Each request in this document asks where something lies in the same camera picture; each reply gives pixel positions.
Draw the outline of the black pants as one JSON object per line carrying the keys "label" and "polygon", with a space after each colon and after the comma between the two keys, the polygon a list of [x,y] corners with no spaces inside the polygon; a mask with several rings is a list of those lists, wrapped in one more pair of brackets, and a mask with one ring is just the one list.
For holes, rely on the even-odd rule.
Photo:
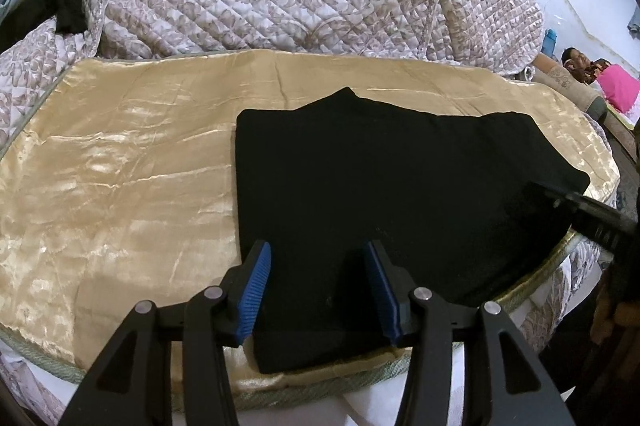
{"label": "black pants", "polygon": [[241,249],[262,240],[272,252],[253,331],[265,374],[388,346],[370,242],[422,287],[475,307],[540,268],[570,227],[533,184],[590,183],[526,114],[435,115],[348,88],[242,111],[234,151]]}

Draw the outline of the pink pillow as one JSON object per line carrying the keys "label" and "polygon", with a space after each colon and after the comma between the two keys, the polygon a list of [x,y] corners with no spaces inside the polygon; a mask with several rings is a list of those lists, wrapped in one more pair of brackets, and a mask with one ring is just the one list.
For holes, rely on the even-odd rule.
{"label": "pink pillow", "polygon": [[627,113],[639,96],[640,83],[618,64],[610,64],[598,76],[605,99],[618,111]]}

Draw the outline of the reclining person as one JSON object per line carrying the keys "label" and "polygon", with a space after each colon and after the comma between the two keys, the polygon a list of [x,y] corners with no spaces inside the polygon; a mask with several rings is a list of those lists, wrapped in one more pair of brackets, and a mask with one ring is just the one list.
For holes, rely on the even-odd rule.
{"label": "reclining person", "polygon": [[593,82],[611,64],[600,58],[590,60],[575,47],[568,47],[560,61],[538,54],[533,61],[536,69],[534,81],[547,85],[573,102],[594,120],[608,111],[604,96],[592,87]]}

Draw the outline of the blue bottle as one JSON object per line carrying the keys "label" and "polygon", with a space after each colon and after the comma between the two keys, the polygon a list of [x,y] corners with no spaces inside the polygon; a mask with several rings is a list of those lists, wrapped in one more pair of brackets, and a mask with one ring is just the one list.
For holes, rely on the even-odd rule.
{"label": "blue bottle", "polygon": [[544,40],[542,41],[541,53],[552,58],[554,56],[554,49],[556,45],[556,33],[553,29],[548,29],[544,32]]}

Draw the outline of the golden satin bed sheet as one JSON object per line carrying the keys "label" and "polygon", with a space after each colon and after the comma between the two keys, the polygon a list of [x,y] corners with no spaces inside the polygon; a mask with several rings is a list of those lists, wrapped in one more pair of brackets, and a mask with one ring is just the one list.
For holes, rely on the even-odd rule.
{"label": "golden satin bed sheet", "polygon": [[408,59],[247,50],[87,59],[58,78],[1,154],[1,337],[78,383],[139,299],[189,298],[240,259],[233,131],[249,108],[342,87],[438,115],[529,115],[588,194],[620,171],[599,126],[537,83]]}

